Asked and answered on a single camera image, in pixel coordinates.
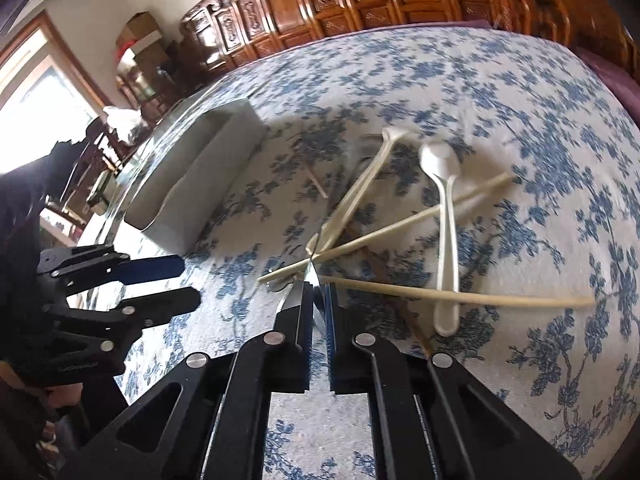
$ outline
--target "wooden chopstick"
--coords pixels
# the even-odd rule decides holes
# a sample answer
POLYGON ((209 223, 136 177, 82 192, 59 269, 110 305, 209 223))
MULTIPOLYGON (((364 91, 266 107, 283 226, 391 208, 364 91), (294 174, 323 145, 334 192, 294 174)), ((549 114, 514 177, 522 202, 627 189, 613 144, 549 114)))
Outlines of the wooden chopstick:
MULTIPOLYGON (((478 194, 492 190, 493 188, 498 187, 501 184, 504 184, 510 181, 512 178, 513 178, 513 175, 509 173, 502 173, 498 176, 494 176, 493 178, 482 183, 480 186, 476 187, 475 189, 472 189, 471 191, 464 193, 459 197, 456 197, 455 199, 453 199, 453 203, 459 204, 461 202, 465 202, 466 200, 469 200, 470 198, 473 198, 478 194)), ((426 218, 430 218, 432 216, 436 216, 439 214, 440 214, 439 205, 430 207, 428 209, 425 209, 424 211, 416 213, 415 215, 411 215, 403 220, 400 220, 391 225, 378 229, 377 231, 370 232, 364 236, 361 236, 360 238, 356 238, 355 240, 347 242, 341 246, 334 247, 333 249, 329 249, 328 251, 325 251, 323 253, 318 253, 314 256, 314 263, 318 264, 321 262, 325 262, 327 260, 333 260, 334 258, 338 258, 339 256, 344 256, 345 254, 353 253, 353 251, 356 251, 359 248, 362 248, 370 244, 374 240, 378 240, 383 236, 387 236, 389 234, 395 233, 396 231, 405 229, 417 222, 421 222, 426 218)), ((258 282, 267 283, 272 280, 277 280, 279 278, 286 278, 287 276, 295 274, 296 272, 300 272, 300 270, 305 270, 306 264, 308 264, 308 261, 309 259, 306 258, 301 262, 291 264, 290 266, 287 266, 287 267, 282 267, 281 269, 278 269, 278 270, 274 270, 273 272, 270 272, 269 274, 265 274, 264 276, 261 276, 260 278, 258 278, 258 282)))
POLYGON ((344 288, 376 292, 389 296, 417 298, 420 300, 446 300, 460 303, 487 304, 495 306, 511 306, 518 308, 581 308, 595 306, 595 300, 588 296, 573 298, 533 298, 531 296, 495 296, 493 294, 476 294, 474 292, 452 292, 450 290, 435 290, 433 288, 419 288, 417 286, 389 285, 387 283, 363 282, 361 280, 347 280, 335 276, 318 276, 321 283, 335 283, 344 288))

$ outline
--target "screw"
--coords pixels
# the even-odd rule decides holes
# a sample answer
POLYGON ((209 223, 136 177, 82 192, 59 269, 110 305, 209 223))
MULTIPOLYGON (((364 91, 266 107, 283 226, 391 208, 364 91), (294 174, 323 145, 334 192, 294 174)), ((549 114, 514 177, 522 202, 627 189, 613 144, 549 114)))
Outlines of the screw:
POLYGON ((189 368, 202 368, 207 364, 207 361, 209 361, 209 358, 198 352, 187 357, 187 366, 189 368))
POLYGON ((363 332, 356 336, 356 343, 360 346, 371 346, 376 342, 376 336, 368 332, 363 332))
POLYGON ((100 350, 102 350, 103 352, 110 352, 111 350, 113 350, 114 346, 115 345, 113 344, 113 341, 109 341, 107 339, 100 343, 100 350))
POLYGON ((453 364, 453 358, 449 354, 436 354, 431 358, 431 362, 438 368, 449 368, 453 364))
POLYGON ((276 332, 272 330, 271 332, 267 332, 264 335, 263 341, 267 343, 267 345, 279 345, 284 341, 284 334, 281 332, 276 332))

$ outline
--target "floral tablecloth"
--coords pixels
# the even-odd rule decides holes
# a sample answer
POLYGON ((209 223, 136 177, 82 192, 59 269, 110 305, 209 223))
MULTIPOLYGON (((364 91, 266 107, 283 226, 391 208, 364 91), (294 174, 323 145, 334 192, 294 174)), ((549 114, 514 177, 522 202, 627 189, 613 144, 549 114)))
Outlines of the floral tablecloth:
MULTIPOLYGON (((256 278, 292 252, 302 256, 296 251, 324 212, 302 161, 329 180, 358 136, 395 124, 415 135, 396 146, 365 198, 356 215, 361 231, 438 202, 417 146, 443 139, 462 163, 456 192, 514 174, 491 196, 456 208, 461 289, 597 300, 581 310, 463 306, 449 338, 433 335, 430 305, 408 302, 434 347, 455 356, 586 478, 597 474, 634 422, 640 376, 640 137, 600 80, 558 44, 493 30, 400 28, 284 52, 232 72, 164 121, 99 234, 82 241, 113 241, 134 258, 160 254, 122 222, 127 203, 194 118, 239 98, 250 100, 268 138, 212 215, 185 274, 106 285, 86 298, 102 309, 180 285, 202 292, 196 312, 146 330, 132 348, 118 378, 126 396, 139 397, 191 351, 232 352, 271 327, 283 293, 256 278)), ((437 240, 431 219, 370 249, 394 283, 433 287, 437 240)), ((373 279, 360 253, 322 272, 373 279)), ((341 295, 373 332, 419 353, 387 298, 341 295)), ((328 391, 323 348, 316 333, 308 394, 273 397, 265 478, 374 475, 366 399, 328 391)))

